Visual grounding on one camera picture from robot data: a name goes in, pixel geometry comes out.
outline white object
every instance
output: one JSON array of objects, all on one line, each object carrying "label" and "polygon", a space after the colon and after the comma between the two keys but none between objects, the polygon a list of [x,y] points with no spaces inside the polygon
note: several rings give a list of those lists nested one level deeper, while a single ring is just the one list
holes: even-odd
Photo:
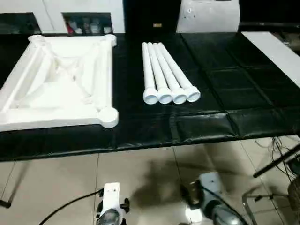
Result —
[{"label": "white object", "polygon": [[99,217],[108,210],[115,210],[119,214],[119,225],[123,221],[123,209],[120,207],[120,183],[106,183],[103,192],[103,209]]},{"label": "white object", "polygon": [[104,32],[105,34],[110,34],[110,33],[112,32],[112,28],[111,28],[111,27],[104,27],[104,28],[103,28],[103,32]]},{"label": "white object", "polygon": [[239,23],[239,0],[182,0],[177,32],[237,32]]},{"label": "white object", "polygon": [[[118,124],[118,111],[111,99],[114,35],[34,35],[29,40],[30,44],[0,90],[0,131],[87,124],[112,128]],[[106,64],[97,67],[103,59]],[[93,86],[89,94],[86,86],[79,85],[80,74],[90,79],[87,84],[91,86],[100,73],[105,77],[101,83],[105,95],[93,96]],[[104,102],[101,109],[96,106],[97,98]]]},{"label": "white object", "polygon": [[91,23],[90,24],[90,31],[93,34],[99,34],[100,33],[100,26],[97,23]]},{"label": "white object", "polygon": [[300,57],[269,32],[242,32],[300,88]]},{"label": "white object", "polygon": [[187,100],[185,91],[179,86],[176,78],[174,77],[172,71],[170,70],[168,63],[165,61],[157,43],[153,44],[155,53],[157,55],[158,62],[161,69],[165,75],[165,79],[169,85],[170,90],[172,91],[173,102],[176,104],[182,104]]},{"label": "white object", "polygon": [[142,43],[142,59],[145,81],[145,91],[143,93],[143,98],[145,103],[152,105],[158,102],[158,91],[155,88],[148,46],[145,42]]},{"label": "white object", "polygon": [[56,33],[68,33],[63,13],[110,13],[112,31],[125,33],[123,0],[44,0]]},{"label": "white object", "polygon": [[158,90],[158,92],[157,92],[158,100],[162,104],[168,104],[172,101],[172,93],[167,86],[167,83],[164,78],[164,74],[161,71],[157,56],[153,49],[153,45],[150,42],[148,43],[148,50],[149,50],[150,61],[151,61],[151,65],[153,68],[156,86],[157,86],[157,90]]},{"label": "white object", "polygon": [[187,79],[187,77],[184,75],[184,73],[177,65],[175,60],[166,50],[165,46],[162,43],[159,43],[158,47],[161,53],[163,54],[165,60],[167,61],[170,69],[172,70],[173,74],[175,75],[177,81],[179,82],[180,86],[184,89],[187,96],[187,100],[189,102],[197,101],[201,96],[200,91],[195,86],[193,86],[191,82]]},{"label": "white object", "polygon": [[119,113],[113,108],[113,46],[116,43],[116,37],[108,34],[107,37],[112,37],[111,40],[107,40],[107,64],[106,64],[106,97],[105,107],[100,110],[98,117],[101,118],[102,125],[105,128],[115,127],[119,123]]}]

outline black table cover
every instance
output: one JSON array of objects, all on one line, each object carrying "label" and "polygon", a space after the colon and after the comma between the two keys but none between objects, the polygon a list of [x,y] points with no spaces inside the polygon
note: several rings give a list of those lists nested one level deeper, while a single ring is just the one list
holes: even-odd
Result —
[{"label": "black table cover", "polygon": [[[119,124],[112,129],[87,125],[2,132],[0,161],[300,133],[300,89],[241,33],[117,38],[113,106]],[[201,99],[145,104],[142,42],[162,42],[201,91]],[[1,83],[27,45],[27,36],[0,36]]]}]

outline wire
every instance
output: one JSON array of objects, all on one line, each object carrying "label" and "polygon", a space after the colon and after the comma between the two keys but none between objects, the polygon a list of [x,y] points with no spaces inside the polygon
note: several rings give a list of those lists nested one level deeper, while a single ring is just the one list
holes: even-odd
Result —
[{"label": "wire", "polygon": [[267,149],[269,147],[269,146],[263,146],[263,145],[261,145],[260,143],[258,143],[258,141],[256,139],[254,139],[254,141],[261,148]]},{"label": "wire", "polygon": [[62,206],[60,206],[58,209],[56,209],[56,210],[54,210],[52,213],[50,213],[45,219],[43,219],[43,221],[40,222],[38,225],[43,225],[47,220],[49,220],[49,219],[50,219],[52,216],[54,216],[57,212],[61,211],[63,208],[67,207],[68,205],[70,205],[70,204],[72,204],[72,203],[75,203],[75,202],[77,202],[77,201],[79,201],[79,200],[82,200],[82,199],[87,198],[87,197],[91,197],[91,196],[96,195],[96,194],[99,194],[100,197],[103,197],[103,192],[104,192],[104,189],[100,189],[100,190],[98,190],[98,191],[96,191],[96,192],[90,193],[90,194],[88,194],[88,195],[81,196],[81,197],[79,197],[79,198],[76,198],[76,199],[74,199],[74,200],[72,200],[72,201],[70,201],[70,202],[68,202],[68,203],[66,203],[66,204],[64,204],[64,205],[62,205]]},{"label": "wire", "polygon": [[[273,154],[274,154],[274,152],[275,152],[274,145],[276,146],[276,148],[277,148],[277,150],[279,151],[279,153],[280,153],[281,156],[283,156],[283,153],[282,153],[282,151],[281,151],[281,149],[282,149],[283,147],[282,147],[282,141],[280,140],[280,138],[275,138],[275,137],[273,137],[273,138],[272,138],[272,141],[273,141],[273,145],[272,145],[272,146],[273,146],[273,151],[272,151],[272,161],[274,161],[274,157],[273,157]],[[289,181],[292,182],[292,179],[291,179],[291,178],[294,179],[294,177],[291,176],[291,175],[288,173],[287,166],[286,166],[285,162],[283,162],[283,165],[284,165],[284,167],[285,167],[285,172],[284,172],[283,170],[281,170],[281,169],[279,168],[278,165],[276,165],[276,167],[277,167],[277,169],[279,169],[281,172],[285,173],[285,174],[287,175]]]}]

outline white pipe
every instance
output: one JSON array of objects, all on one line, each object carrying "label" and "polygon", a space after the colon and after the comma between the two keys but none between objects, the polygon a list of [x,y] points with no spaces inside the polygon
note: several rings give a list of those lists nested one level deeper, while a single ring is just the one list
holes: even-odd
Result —
[{"label": "white pipe", "polygon": [[98,117],[103,127],[113,128],[119,123],[119,113],[113,108],[113,47],[116,46],[116,37],[114,35],[106,35],[106,37],[107,51],[102,57],[106,58],[106,67],[102,67],[104,70],[99,71],[99,73],[106,75],[106,82],[102,85],[106,88],[105,107],[100,110]]},{"label": "white pipe", "polygon": [[168,104],[172,101],[172,93],[168,88],[167,83],[165,82],[164,74],[161,71],[157,56],[153,49],[153,45],[150,42],[148,43],[148,50],[149,50],[154,76],[155,76],[156,86],[158,89],[157,92],[158,100],[162,104]]},{"label": "white pipe", "polygon": [[157,43],[153,44],[155,53],[157,55],[158,62],[160,64],[161,69],[164,72],[165,79],[168,82],[169,88],[172,91],[173,102],[176,104],[182,104],[187,100],[187,96],[185,91],[179,86],[174,74],[170,70],[168,63],[165,61]]},{"label": "white pipe", "polygon": [[180,67],[177,65],[175,60],[172,58],[172,56],[169,54],[169,52],[166,50],[165,46],[162,43],[158,44],[158,47],[160,51],[162,52],[165,60],[169,64],[169,67],[171,68],[173,74],[175,75],[177,81],[179,82],[180,86],[184,89],[187,95],[187,100],[189,102],[195,102],[197,101],[201,93],[200,91],[191,84],[191,82],[187,79],[187,77],[184,75]]},{"label": "white pipe", "polygon": [[145,42],[142,43],[142,60],[143,60],[144,81],[145,81],[145,91],[143,93],[143,98],[145,103],[152,105],[158,102],[158,91],[155,88],[149,51],[148,51],[147,43]]}]

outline floor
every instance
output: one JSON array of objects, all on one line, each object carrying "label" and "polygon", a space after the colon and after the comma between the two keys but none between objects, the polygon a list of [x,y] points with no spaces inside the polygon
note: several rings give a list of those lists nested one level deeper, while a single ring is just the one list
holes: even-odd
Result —
[{"label": "floor", "polygon": [[[280,137],[293,147],[296,136]],[[270,138],[133,150],[117,153],[0,163],[0,196],[12,200],[10,209],[0,208],[2,225],[37,225],[66,202],[120,182],[121,198],[128,197],[128,225],[212,225],[198,211],[188,213],[180,200],[179,184],[189,185],[199,174],[218,172],[222,197],[247,221],[241,195],[287,193],[289,180],[277,168],[254,179],[252,174],[271,161]],[[48,225],[94,225],[100,199],[76,202],[53,216]],[[249,201],[258,225],[294,225],[295,217],[286,198]]]}]

